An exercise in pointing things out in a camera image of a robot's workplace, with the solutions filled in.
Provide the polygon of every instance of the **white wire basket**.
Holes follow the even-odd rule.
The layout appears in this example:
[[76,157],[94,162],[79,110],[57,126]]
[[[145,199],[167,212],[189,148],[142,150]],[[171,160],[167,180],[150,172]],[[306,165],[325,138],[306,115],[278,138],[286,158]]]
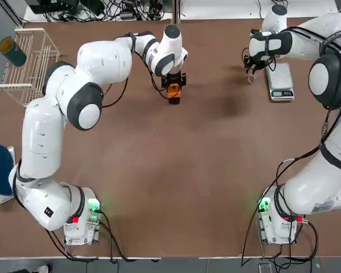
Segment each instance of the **white wire basket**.
[[43,28],[17,28],[15,42],[26,54],[22,67],[8,61],[0,89],[26,107],[32,100],[42,97],[48,67],[58,61],[60,53]]

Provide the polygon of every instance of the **kitchen scale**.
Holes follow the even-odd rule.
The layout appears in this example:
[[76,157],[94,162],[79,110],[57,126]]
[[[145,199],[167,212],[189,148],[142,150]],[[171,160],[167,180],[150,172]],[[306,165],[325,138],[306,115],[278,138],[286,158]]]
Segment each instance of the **kitchen scale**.
[[289,64],[277,63],[274,71],[270,69],[270,66],[267,66],[267,75],[269,95],[272,101],[294,100],[293,81]]

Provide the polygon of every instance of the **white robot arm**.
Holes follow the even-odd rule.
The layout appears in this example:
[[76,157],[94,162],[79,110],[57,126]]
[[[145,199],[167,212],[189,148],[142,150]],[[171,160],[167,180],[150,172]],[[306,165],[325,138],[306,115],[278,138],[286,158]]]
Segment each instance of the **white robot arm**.
[[[274,7],[265,18],[263,29],[251,35],[249,56],[244,59],[247,70],[254,73],[270,60],[283,56],[314,60],[309,73],[313,96],[326,109],[341,109],[341,13],[323,15],[299,28],[285,27],[286,10]],[[279,188],[272,187],[261,201],[263,239],[267,243],[288,244],[290,227],[290,239],[294,240],[297,215],[340,208],[341,115],[304,169]]]
[[132,54],[143,56],[157,76],[180,73],[187,56],[176,26],[167,26],[159,43],[150,31],[128,34],[114,41],[81,46],[77,66],[56,63],[47,73],[43,98],[26,109],[22,132],[22,159],[10,173],[16,199],[47,230],[64,226],[66,243],[95,241],[99,202],[89,188],[55,182],[61,164],[67,122],[81,131],[93,128],[101,116],[101,86],[124,81],[130,74]]

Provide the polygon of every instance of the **brown table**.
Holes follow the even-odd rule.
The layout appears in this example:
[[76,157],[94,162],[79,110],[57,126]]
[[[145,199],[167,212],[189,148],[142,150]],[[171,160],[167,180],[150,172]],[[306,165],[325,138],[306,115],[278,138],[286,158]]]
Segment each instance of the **brown table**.
[[[306,19],[291,19],[290,25]],[[41,23],[63,54],[76,63],[83,43],[152,30],[166,22]],[[127,91],[105,109],[96,128],[65,130],[58,181],[94,189],[129,257],[238,256],[249,218],[278,163],[318,143],[326,114],[308,90],[309,64],[288,59],[296,99],[272,104],[264,72],[250,85],[240,58],[249,30],[260,20],[182,21],[189,58],[181,103],[168,105],[153,89],[135,56]],[[113,87],[106,102],[117,98]],[[0,143],[21,153],[24,108],[0,95]],[[296,164],[281,179],[296,173]],[[310,216],[319,232],[318,255],[341,255],[341,210]],[[313,235],[304,228],[293,255],[309,255]],[[277,248],[267,248],[273,255]],[[109,256],[100,246],[73,254]],[[41,226],[15,202],[0,206],[0,257],[59,256]],[[247,255],[260,256],[253,225]]]

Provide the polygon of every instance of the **dark green cup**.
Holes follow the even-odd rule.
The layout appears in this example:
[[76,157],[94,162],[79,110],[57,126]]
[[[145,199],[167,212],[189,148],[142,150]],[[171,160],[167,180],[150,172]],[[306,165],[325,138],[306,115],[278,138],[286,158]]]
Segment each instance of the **dark green cup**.
[[20,46],[12,37],[6,37],[0,42],[0,52],[16,67],[21,67],[25,64],[27,56],[22,51]]

